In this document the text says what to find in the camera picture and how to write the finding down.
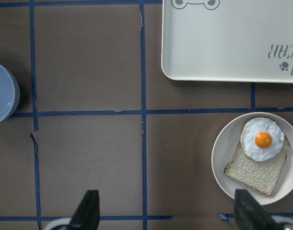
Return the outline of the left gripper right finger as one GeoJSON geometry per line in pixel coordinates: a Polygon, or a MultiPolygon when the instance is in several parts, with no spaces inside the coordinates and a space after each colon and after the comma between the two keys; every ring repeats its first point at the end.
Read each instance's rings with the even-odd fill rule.
{"type": "Polygon", "coordinates": [[[234,219],[240,230],[282,230],[277,223],[244,189],[236,189],[234,196],[234,219]]]}

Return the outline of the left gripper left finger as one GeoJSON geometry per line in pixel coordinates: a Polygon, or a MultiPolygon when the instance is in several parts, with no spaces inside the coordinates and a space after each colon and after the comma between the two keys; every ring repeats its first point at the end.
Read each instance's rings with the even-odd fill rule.
{"type": "Polygon", "coordinates": [[[69,222],[70,230],[96,230],[100,221],[99,203],[98,190],[88,190],[69,222]]]}

